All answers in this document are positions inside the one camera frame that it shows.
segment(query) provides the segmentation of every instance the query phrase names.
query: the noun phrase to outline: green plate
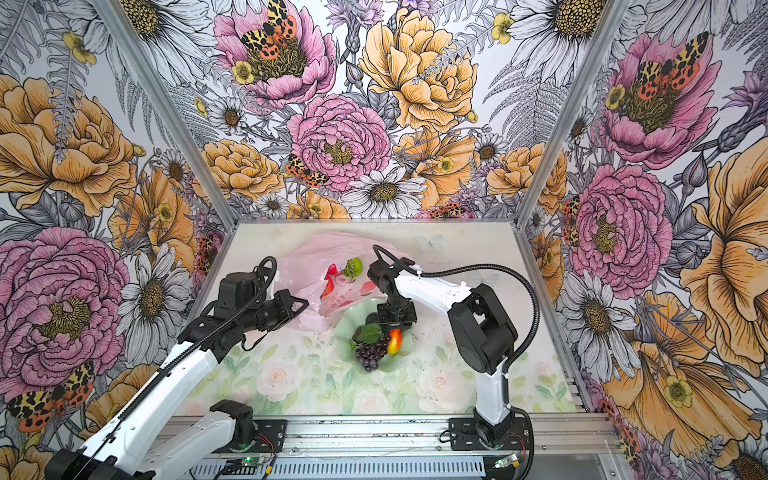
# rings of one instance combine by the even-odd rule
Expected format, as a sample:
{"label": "green plate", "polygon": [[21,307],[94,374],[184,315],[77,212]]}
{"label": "green plate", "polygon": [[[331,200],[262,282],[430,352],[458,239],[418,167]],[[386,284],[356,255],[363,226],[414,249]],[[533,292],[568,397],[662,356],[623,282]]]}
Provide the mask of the green plate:
{"label": "green plate", "polygon": [[[366,300],[365,302],[351,306],[346,310],[344,316],[341,317],[341,320],[339,320],[339,323],[333,330],[333,335],[336,337],[337,349],[339,350],[339,358],[344,362],[352,363],[359,373],[366,373],[366,370],[355,358],[355,352],[352,349],[352,345],[349,344],[349,341],[355,334],[357,327],[366,324],[366,317],[370,313],[374,313],[376,311],[376,306],[380,303],[382,303],[381,300]],[[397,365],[400,364],[400,360],[412,351],[413,337],[411,336],[411,330],[407,330],[402,334],[400,351],[395,355],[384,355],[384,358],[379,361],[379,371],[384,373],[394,372]]]}

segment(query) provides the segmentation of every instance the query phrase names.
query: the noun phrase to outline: yellow flower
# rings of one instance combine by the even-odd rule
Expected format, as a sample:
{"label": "yellow flower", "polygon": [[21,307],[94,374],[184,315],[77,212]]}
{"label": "yellow flower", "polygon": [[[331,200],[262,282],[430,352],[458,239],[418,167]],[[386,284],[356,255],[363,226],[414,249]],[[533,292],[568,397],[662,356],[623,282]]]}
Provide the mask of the yellow flower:
{"label": "yellow flower", "polygon": [[92,420],[95,425],[82,429],[80,437],[87,439],[107,425],[156,371],[157,365],[139,365],[123,371],[112,381],[107,392],[86,408],[86,418]]}
{"label": "yellow flower", "polygon": [[237,83],[242,85],[252,84],[256,80],[253,76],[253,67],[247,61],[236,61],[235,66],[232,67],[232,75],[235,76]]}
{"label": "yellow flower", "polygon": [[237,192],[257,200],[285,187],[277,162],[245,142],[225,139],[206,144],[203,158],[227,198]]}
{"label": "yellow flower", "polygon": [[509,43],[512,36],[509,34],[509,27],[515,23],[512,19],[512,15],[509,13],[499,13],[493,18],[493,30],[491,30],[491,36],[494,40],[498,40],[499,43],[505,45]]}
{"label": "yellow flower", "polygon": [[116,212],[108,222],[112,244],[130,253],[149,250],[147,254],[154,262],[163,243],[167,243],[176,247],[176,260],[191,272],[197,243],[189,204],[171,188],[160,168],[152,172],[151,179],[144,174],[140,189],[140,194],[121,196],[115,206]]}
{"label": "yellow flower", "polygon": [[61,40],[64,40],[64,45],[67,45],[67,48],[72,50],[72,55],[80,63],[87,62],[91,65],[96,65],[96,55],[92,51],[85,49],[85,43],[80,35],[67,31],[61,36]]}
{"label": "yellow flower", "polygon": [[544,284],[554,302],[560,296],[563,288],[563,253],[562,240],[553,233],[544,237],[544,233],[534,239],[533,254],[538,264],[538,270],[544,277]]}
{"label": "yellow flower", "polygon": [[351,218],[346,208],[338,200],[318,195],[308,190],[297,198],[298,205],[288,206],[288,218],[346,219]]}
{"label": "yellow flower", "polygon": [[4,480],[45,480],[45,466],[53,458],[50,452],[30,447],[20,458],[18,450],[10,445],[0,447],[0,478]]}
{"label": "yellow flower", "polygon": [[[639,328],[624,332],[640,358],[633,379],[619,370],[620,379],[605,383],[621,414],[662,442],[672,435],[672,451],[690,457],[713,435],[722,435],[725,449],[715,466],[739,456],[738,440],[758,438],[760,422],[753,411],[726,392],[733,390],[723,367],[707,362],[713,344],[705,326],[673,293],[647,291],[638,312]],[[671,320],[685,324],[687,332]],[[736,380],[742,392],[749,386]]]}
{"label": "yellow flower", "polygon": [[664,398],[679,409],[690,407],[694,404],[694,391],[685,380],[676,376],[667,377],[667,386],[664,387]]}
{"label": "yellow flower", "polygon": [[472,165],[480,166],[480,157],[475,151],[475,137],[462,139],[445,135],[441,139],[432,131],[419,131],[403,135],[400,143],[392,149],[407,161],[418,162],[411,178],[426,179],[422,209],[443,205],[472,179]]}
{"label": "yellow flower", "polygon": [[605,99],[605,106],[608,107],[609,110],[616,110],[619,108],[619,103],[624,100],[624,95],[626,93],[627,90],[622,84],[616,85],[608,92],[608,96]]}
{"label": "yellow flower", "polygon": [[200,97],[197,97],[194,99],[194,106],[197,108],[197,111],[200,112],[203,117],[208,118],[208,107],[205,106],[205,103],[203,103],[203,99]]}
{"label": "yellow flower", "polygon": [[[525,192],[531,184],[533,174],[538,168],[541,156],[544,154],[545,144],[541,142],[531,148],[520,147],[517,151],[511,151],[502,155],[499,160],[503,168],[497,168],[488,173],[488,192],[491,195],[503,194],[515,195],[517,192]],[[568,168],[568,159],[565,152],[561,151],[558,161],[547,177],[547,183],[538,202],[547,212],[553,215],[558,210],[565,197],[565,171]]]}
{"label": "yellow flower", "polygon": [[478,65],[467,54],[427,74],[438,56],[455,47],[453,34],[406,8],[397,12],[397,25],[394,32],[381,23],[369,30],[359,66],[376,80],[374,92],[395,95],[401,127],[445,133],[472,110]]}
{"label": "yellow flower", "polygon": [[768,138],[713,165],[709,191],[707,209],[693,206],[714,231],[710,252],[695,270],[681,270],[680,285],[706,314],[720,358],[757,377],[768,361]]}
{"label": "yellow flower", "polygon": [[46,189],[69,193],[96,217],[112,207],[116,195],[136,187],[134,147],[96,98],[81,92],[72,132],[55,158],[56,125],[53,91],[41,78],[24,86],[0,75],[0,192],[23,193],[17,208],[36,204]]}

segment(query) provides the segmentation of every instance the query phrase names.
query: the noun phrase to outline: plastic bag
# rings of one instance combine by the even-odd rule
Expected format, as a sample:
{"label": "plastic bag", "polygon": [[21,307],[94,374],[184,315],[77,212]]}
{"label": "plastic bag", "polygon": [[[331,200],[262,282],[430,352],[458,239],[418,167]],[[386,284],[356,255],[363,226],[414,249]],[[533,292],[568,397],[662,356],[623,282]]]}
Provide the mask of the plastic bag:
{"label": "plastic bag", "polygon": [[275,290],[287,288],[291,295],[310,302],[288,327],[322,332],[335,326],[349,306],[384,298],[367,274],[377,260],[373,252],[376,244],[398,257],[407,257],[388,243],[339,232],[321,233],[277,259]]}

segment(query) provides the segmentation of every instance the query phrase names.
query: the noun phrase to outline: pink peony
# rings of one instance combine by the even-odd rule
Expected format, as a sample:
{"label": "pink peony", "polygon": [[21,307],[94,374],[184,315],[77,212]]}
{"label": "pink peony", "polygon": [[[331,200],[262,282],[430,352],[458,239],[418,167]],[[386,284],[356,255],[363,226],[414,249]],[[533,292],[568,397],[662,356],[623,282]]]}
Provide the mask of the pink peony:
{"label": "pink peony", "polygon": [[670,255],[672,225],[664,216],[659,180],[639,165],[602,165],[581,193],[574,270],[609,283],[617,298],[643,292]]}
{"label": "pink peony", "polygon": [[383,170],[389,162],[384,121],[373,109],[348,98],[336,94],[315,98],[286,126],[293,154],[310,170],[325,174],[330,190],[346,192],[352,188],[349,182]]}
{"label": "pink peony", "polygon": [[0,246],[0,393],[61,385],[88,360],[96,374],[123,349],[115,335],[128,268],[85,232],[53,227]]}
{"label": "pink peony", "polygon": [[643,162],[658,170],[671,164],[691,147],[709,127],[716,108],[707,108],[713,92],[720,62],[710,65],[713,37],[697,62],[699,72],[681,90],[669,88],[659,91],[649,101],[638,97],[642,82],[637,70],[645,61],[661,65],[674,59],[685,45],[673,46],[672,40],[659,44],[642,34],[619,62],[608,84],[611,91],[605,101],[606,108],[592,127],[593,142],[616,151],[630,162]]}
{"label": "pink peony", "polygon": [[252,102],[246,108],[261,112],[264,108],[280,109],[288,104],[308,101],[315,94],[325,93],[336,80],[336,44],[331,34],[323,37],[309,11],[296,10],[286,0],[288,15],[296,19],[296,38],[280,49],[278,58],[263,60],[250,55],[240,38],[253,30],[263,30],[267,9],[255,13],[250,7],[245,16],[232,12],[232,17],[219,15],[214,20],[214,34],[220,65],[233,69],[232,83],[245,88]]}

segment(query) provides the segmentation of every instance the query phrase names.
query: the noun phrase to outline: purple grapes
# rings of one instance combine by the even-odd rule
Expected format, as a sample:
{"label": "purple grapes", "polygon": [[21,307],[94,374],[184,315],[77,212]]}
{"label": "purple grapes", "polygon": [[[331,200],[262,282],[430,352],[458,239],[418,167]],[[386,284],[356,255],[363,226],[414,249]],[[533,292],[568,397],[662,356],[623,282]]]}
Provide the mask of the purple grapes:
{"label": "purple grapes", "polygon": [[386,355],[388,345],[389,335],[384,335],[378,343],[373,345],[370,343],[357,343],[355,358],[357,358],[357,361],[360,362],[360,365],[362,365],[366,372],[372,372],[379,368],[379,362]]}

